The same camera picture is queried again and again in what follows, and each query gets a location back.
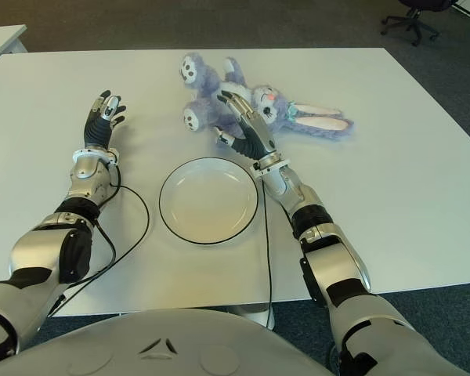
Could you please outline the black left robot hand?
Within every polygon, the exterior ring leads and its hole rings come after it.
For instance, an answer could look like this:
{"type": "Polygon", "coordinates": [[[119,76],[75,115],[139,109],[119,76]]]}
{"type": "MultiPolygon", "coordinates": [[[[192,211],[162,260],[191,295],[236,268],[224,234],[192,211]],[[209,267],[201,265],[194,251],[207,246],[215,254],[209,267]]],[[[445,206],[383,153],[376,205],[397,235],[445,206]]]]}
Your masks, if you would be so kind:
{"type": "Polygon", "coordinates": [[[121,97],[102,92],[94,101],[84,127],[85,148],[99,147],[108,149],[110,138],[116,125],[125,120],[122,114],[126,110],[121,105],[121,97]]]}

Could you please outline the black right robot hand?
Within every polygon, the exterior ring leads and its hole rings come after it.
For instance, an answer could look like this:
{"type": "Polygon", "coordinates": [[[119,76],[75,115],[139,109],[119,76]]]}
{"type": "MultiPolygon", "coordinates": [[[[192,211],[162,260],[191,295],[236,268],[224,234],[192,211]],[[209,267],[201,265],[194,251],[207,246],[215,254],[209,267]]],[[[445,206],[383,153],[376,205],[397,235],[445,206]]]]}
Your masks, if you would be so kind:
{"type": "Polygon", "coordinates": [[[276,151],[275,142],[262,116],[252,109],[249,102],[235,92],[222,90],[217,99],[224,103],[234,114],[244,138],[237,138],[215,127],[217,138],[237,153],[259,161],[276,151]]]}

